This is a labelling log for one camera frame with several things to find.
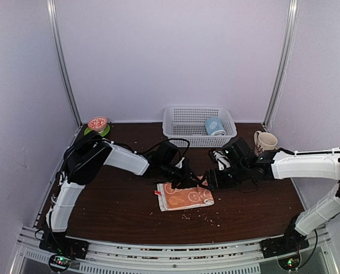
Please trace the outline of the orange bunny towel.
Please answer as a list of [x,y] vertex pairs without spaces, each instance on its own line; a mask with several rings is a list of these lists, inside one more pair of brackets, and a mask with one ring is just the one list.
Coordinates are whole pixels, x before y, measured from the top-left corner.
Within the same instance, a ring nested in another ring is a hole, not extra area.
[[171,183],[162,183],[157,185],[154,194],[158,198],[159,208],[162,212],[181,211],[214,204],[212,193],[202,187],[173,189]]

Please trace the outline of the blue patterned towel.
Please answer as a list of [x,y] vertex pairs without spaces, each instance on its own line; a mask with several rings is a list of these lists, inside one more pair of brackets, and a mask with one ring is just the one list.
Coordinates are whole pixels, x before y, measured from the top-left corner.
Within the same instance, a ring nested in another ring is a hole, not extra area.
[[211,117],[205,121],[206,132],[210,136],[224,136],[226,131],[219,117]]

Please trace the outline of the white plastic basket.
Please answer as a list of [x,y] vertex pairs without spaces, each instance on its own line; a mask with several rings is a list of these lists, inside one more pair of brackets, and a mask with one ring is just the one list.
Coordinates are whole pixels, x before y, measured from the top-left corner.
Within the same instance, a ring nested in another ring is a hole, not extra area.
[[[224,136],[210,136],[205,121],[219,117],[226,131]],[[237,135],[229,111],[219,107],[170,106],[163,113],[163,134],[177,147],[222,147]]]

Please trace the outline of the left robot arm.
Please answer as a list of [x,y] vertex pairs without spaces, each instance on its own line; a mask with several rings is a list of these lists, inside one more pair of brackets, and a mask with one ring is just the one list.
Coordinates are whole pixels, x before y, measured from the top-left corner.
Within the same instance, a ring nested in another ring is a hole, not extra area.
[[82,190],[96,178],[103,166],[112,166],[137,176],[156,172],[175,189],[193,188],[204,182],[204,178],[199,178],[190,168],[185,153],[180,152],[170,140],[138,152],[92,131],[65,151],[56,175],[58,189],[51,196],[51,206],[42,227],[42,242],[56,253],[69,249],[65,233],[70,215]]

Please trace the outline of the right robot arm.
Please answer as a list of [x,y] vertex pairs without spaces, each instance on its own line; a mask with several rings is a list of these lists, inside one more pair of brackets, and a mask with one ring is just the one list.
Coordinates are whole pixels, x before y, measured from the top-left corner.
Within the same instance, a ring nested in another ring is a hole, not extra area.
[[293,251],[308,234],[340,214],[340,147],[322,151],[290,151],[284,148],[252,152],[243,139],[210,151],[217,168],[205,173],[210,190],[233,188],[244,181],[272,181],[288,178],[323,178],[337,183],[311,208],[292,218],[280,247]]

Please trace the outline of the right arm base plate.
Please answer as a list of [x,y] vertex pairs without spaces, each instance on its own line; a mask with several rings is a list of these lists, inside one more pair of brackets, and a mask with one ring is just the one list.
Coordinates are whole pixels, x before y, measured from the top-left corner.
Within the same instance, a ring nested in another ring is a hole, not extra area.
[[260,246],[265,259],[276,257],[278,265],[284,271],[291,272],[302,265],[301,250],[308,248],[309,242],[281,236],[262,240]]

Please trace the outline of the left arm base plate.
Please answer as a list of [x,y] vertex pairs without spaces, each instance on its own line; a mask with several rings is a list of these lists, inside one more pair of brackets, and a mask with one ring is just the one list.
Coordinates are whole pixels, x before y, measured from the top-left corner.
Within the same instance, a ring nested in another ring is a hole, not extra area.
[[63,238],[58,243],[52,238],[42,239],[39,248],[51,252],[48,267],[55,273],[62,273],[71,267],[76,259],[85,259],[89,243],[83,240]]

